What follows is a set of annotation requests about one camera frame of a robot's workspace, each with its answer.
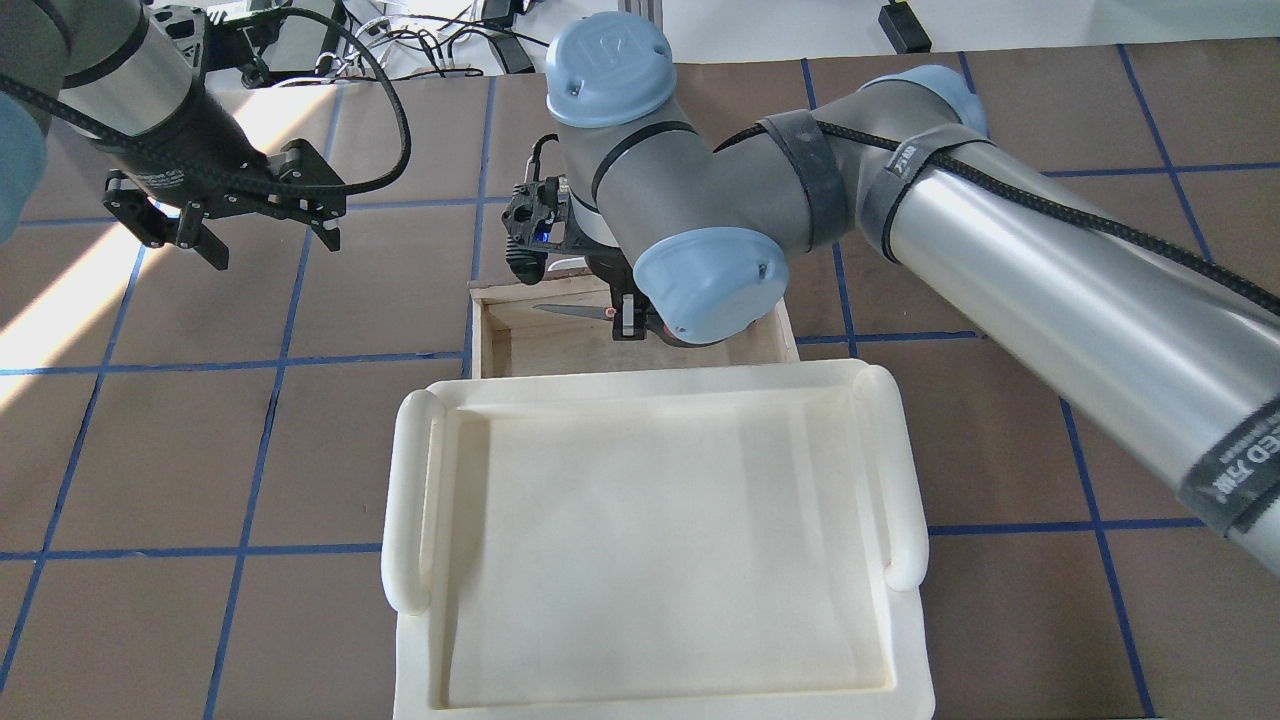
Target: tray handle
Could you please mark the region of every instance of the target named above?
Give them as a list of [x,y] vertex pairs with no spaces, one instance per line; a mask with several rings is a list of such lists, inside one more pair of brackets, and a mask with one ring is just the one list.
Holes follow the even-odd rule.
[[431,573],[422,568],[426,488],[442,452],[436,442],[444,406],[429,389],[408,395],[396,414],[387,524],[383,528],[383,592],[397,612],[421,615],[431,606]]
[[859,373],[854,388],[876,407],[870,436],[876,443],[876,477],[884,498],[890,546],[884,584],[897,592],[910,592],[924,582],[929,565],[929,529],[920,501],[920,483],[915,477],[902,396],[893,375],[878,365]]

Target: black cable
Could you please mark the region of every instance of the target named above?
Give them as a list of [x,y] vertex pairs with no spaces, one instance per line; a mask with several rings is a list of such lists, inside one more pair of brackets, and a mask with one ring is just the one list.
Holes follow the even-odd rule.
[[[484,70],[480,68],[440,68],[419,70],[416,73],[410,73],[407,76],[393,77],[392,82],[401,82],[404,79],[417,79],[422,77],[484,77]],[[288,87],[298,86],[312,86],[312,85],[342,85],[346,82],[378,82],[378,78],[371,77],[343,77],[343,78],[311,78],[311,79],[291,79],[288,81]]]
[[[874,136],[852,128],[846,128],[844,126],[837,126],[833,123],[818,122],[818,127],[823,133],[840,137],[844,140],[850,140],[860,145],[868,145],[872,147],[879,147],[881,150],[893,151],[897,150],[899,142],[888,140],[884,137]],[[763,135],[765,129],[759,126],[751,126],[745,128],[732,137],[719,143],[716,147],[716,152],[731,147],[758,135]],[[1230,290],[1231,292],[1239,295],[1240,297],[1253,302],[1254,305],[1262,307],[1263,310],[1280,315],[1280,297],[1276,297],[1271,292],[1267,292],[1257,283],[1240,277],[1226,268],[1204,260],[1194,252],[1183,250],[1181,247],[1161,240],[1151,233],[1142,232],[1134,227],[1126,225],[1124,223],[1103,218],[1101,215],[1094,215],[1093,213],[1085,213],[1078,208],[1071,208],[1070,205],[1064,205],[1056,202],[1047,197],[1042,197],[1033,192],[1028,192],[1018,186],[1010,184],[1002,179],[992,177],[973,165],[964,163],[946,155],[942,152],[934,154],[929,158],[928,165],[933,165],[943,172],[951,173],[961,179],[965,179],[992,195],[1009,200],[1016,205],[1034,210],[1042,215],[1047,215],[1056,220],[1075,225],[1078,228],[1092,229],[1110,234],[1123,242],[1128,242],[1148,252],[1155,252],[1166,260],[1171,260],[1192,270],[1204,278],[1208,278],[1217,284]]]
[[543,146],[548,142],[559,142],[559,136],[554,132],[538,138],[532,151],[529,154],[529,163],[525,165],[525,182],[538,182],[543,174]]
[[508,35],[511,37],[516,37],[516,38],[520,38],[520,40],[526,40],[529,42],[532,42],[534,45],[540,45],[543,47],[550,47],[552,46],[552,44],[547,42],[545,40],[538,40],[536,37],[531,37],[531,36],[525,35],[522,32],[516,32],[513,29],[500,28],[500,27],[489,27],[489,26],[486,26],[484,23],[472,22],[472,20],[458,20],[458,19],[454,19],[454,18],[445,18],[443,15],[420,15],[420,14],[410,14],[410,13],[406,13],[403,15],[397,14],[396,17],[398,17],[398,18],[412,18],[412,19],[416,19],[416,20],[440,20],[440,22],[445,22],[445,23],[449,23],[449,24],[463,26],[463,28],[492,29],[492,31],[494,31],[497,33]]
[[[406,42],[406,40],[416,40],[417,47]],[[431,67],[435,69],[436,73],[439,73],[440,77],[448,77],[440,69],[440,64],[435,61],[436,56],[439,56],[440,60],[444,59],[444,51],[440,50],[440,46],[435,44],[435,40],[431,38],[431,36],[426,31],[415,32],[404,28],[388,31],[383,33],[381,41],[379,44],[376,45],[371,44],[369,47],[370,50],[372,50],[374,47],[378,47],[380,45],[387,45],[389,42],[394,42],[396,45],[399,45],[401,47],[408,50],[421,51],[422,55],[426,56],[426,61],[431,63]]]
[[454,32],[453,35],[451,35],[448,37],[448,40],[444,41],[444,51],[448,54],[448,56],[449,56],[451,60],[453,59],[453,44],[457,42],[460,38],[466,37],[468,35],[479,35],[480,37],[485,38],[489,42],[490,46],[493,46],[493,36],[492,35],[489,35],[489,33],[486,33],[484,31],[476,29],[474,27],[465,27],[465,28],[460,29],[458,32]]
[[449,26],[452,26],[453,23],[456,23],[456,22],[461,20],[461,19],[462,19],[462,15],[465,15],[465,14],[470,13],[471,10],[472,10],[472,8],[462,8],[462,10],[461,10],[461,12],[458,12],[458,14],[457,14],[457,15],[453,15],[453,19],[452,19],[452,20],[449,20],[449,22],[444,23],[443,26],[440,26],[440,27],[435,28],[435,32],[444,32],[445,29],[448,29],[448,28],[449,28]]
[[401,104],[399,97],[396,95],[396,88],[392,86],[392,81],[387,77],[387,72],[383,70],[381,65],[378,63],[376,56],[372,51],[360,42],[360,40],[349,29],[343,27],[340,23],[332,18],[321,15],[320,13],[314,13],[303,8],[291,8],[282,6],[271,10],[262,12],[264,19],[274,15],[280,17],[300,17],[308,18],[311,20],[319,22],[329,28],[337,31],[343,40],[349,42],[362,58],[367,58],[372,64],[374,76],[383,90],[387,92],[387,100],[392,105],[392,110],[396,113],[396,128],[399,132],[401,140],[401,155],[396,161],[396,165],[387,173],[374,178],[371,181],[357,182],[352,184],[292,184],[275,181],[265,181],[256,176],[250,176],[244,173],[230,173],[227,170],[220,170],[218,168],[207,168],[196,163],[191,163],[183,158],[174,155],[173,152],[163,149],[155,147],[146,142],[140,142],[138,140],[124,135],[123,132],[108,127],[104,123],[81,113],[79,110],[59,102],[56,99],[45,95],[44,92],[22,83],[6,74],[0,73],[0,91],[12,95],[14,99],[20,100],[32,108],[44,110],[51,115],[61,118],[68,123],[87,131],[101,140],[105,140],[113,145],[116,145],[129,152],[134,152],[142,158],[146,158],[154,163],[160,163],[170,168],[189,173],[214,184],[225,187],[227,190],[239,191],[239,192],[252,192],[257,195],[278,195],[280,197],[310,197],[310,196],[349,196],[361,195],[365,192],[372,192],[375,190],[384,188],[390,183],[396,182],[404,173],[404,168],[408,167],[408,158],[412,150],[410,131],[408,131],[408,118],[404,114],[404,106]]

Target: white tray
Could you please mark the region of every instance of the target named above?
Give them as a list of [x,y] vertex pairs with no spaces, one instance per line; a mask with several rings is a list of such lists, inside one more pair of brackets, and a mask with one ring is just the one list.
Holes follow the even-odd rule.
[[927,557],[883,368],[436,383],[396,421],[396,717],[929,717]]

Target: velcro strap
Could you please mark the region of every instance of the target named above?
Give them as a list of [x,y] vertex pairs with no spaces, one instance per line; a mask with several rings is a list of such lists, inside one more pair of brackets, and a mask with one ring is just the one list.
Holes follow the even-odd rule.
[[1220,536],[1242,533],[1280,497],[1280,397],[1235,427],[1201,457],[1178,487],[1178,500]]
[[970,142],[991,141],[961,124],[938,126],[904,140],[884,169],[876,174],[872,187],[867,191],[867,197],[863,199],[861,208],[858,209],[858,228],[863,231],[872,245],[879,242],[879,250],[884,258],[897,263],[888,243],[890,225],[893,224],[893,215],[897,214],[902,196],[924,169],[924,164],[934,152]]
[[845,178],[818,122],[809,110],[791,110],[769,115],[760,126],[787,156],[809,201],[809,247],[805,252],[815,245],[840,240],[849,223]]

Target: wooden box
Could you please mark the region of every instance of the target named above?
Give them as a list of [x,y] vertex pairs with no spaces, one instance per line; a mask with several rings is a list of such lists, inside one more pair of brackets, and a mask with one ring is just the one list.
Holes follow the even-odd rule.
[[471,290],[471,377],[506,378],[716,368],[797,363],[791,320],[783,302],[736,336],[700,348],[678,348],[657,337],[614,342],[608,323],[535,310],[544,302],[605,307],[609,290],[577,272],[535,286]]

